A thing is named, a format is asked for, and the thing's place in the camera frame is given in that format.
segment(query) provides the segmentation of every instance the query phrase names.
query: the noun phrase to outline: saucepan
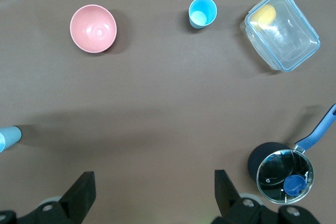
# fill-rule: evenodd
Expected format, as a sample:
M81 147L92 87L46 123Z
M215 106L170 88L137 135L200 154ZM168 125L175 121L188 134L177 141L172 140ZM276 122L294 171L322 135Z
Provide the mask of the saucepan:
M335 120L336 104L312 133L295 143L294 149L285 144L268 142L252 151L248 171L266 199L286 205L307 195L313 185L314 169L304 153L322 138Z

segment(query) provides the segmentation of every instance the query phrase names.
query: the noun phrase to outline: light blue object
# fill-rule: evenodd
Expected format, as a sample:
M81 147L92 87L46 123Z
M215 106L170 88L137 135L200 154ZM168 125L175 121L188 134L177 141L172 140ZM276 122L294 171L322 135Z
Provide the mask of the light blue object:
M0 128L0 152L17 143L21 137L21 130L16 126Z
M296 142L296 146L300 147L304 151L307 151L310 147L315 145L329 129L332 123L336 120L336 104L334 104L330 110L325 114L316 128L310 133L310 135Z
M303 178L302 176L291 175L285 179L283 186L286 194L297 197L303 190L305 190L307 183L305 178Z
M253 15L265 5L273 7L276 15L270 24L260 27ZM320 47L318 34L294 0L262 0L249 11L241 28L275 70L292 71Z
M189 21L196 29L210 25L216 16L217 6L213 0L194 0L189 7Z

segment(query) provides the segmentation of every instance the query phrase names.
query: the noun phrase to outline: plastic container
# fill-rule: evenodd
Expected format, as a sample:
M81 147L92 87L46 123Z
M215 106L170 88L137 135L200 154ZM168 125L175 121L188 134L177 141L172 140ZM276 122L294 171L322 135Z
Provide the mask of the plastic container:
M241 28L275 70L292 71L320 47L319 36L294 0L262 0Z

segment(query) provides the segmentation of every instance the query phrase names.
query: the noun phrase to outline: yellow sponge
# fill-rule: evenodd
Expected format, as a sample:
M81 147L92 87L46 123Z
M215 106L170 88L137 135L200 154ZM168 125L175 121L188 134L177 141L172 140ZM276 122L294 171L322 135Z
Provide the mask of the yellow sponge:
M274 21L277 12L272 5L264 5L250 17L250 23L257 29L267 29Z

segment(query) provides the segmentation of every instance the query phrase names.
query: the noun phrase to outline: bowl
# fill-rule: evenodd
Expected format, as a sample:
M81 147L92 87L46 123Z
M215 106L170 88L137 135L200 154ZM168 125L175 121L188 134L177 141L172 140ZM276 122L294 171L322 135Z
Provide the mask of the bowl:
M262 0L241 28L275 70L292 71L320 47L319 36L294 0Z
M117 24L112 14L102 6L86 5L78 9L70 22L75 44L91 53L108 49L117 36Z

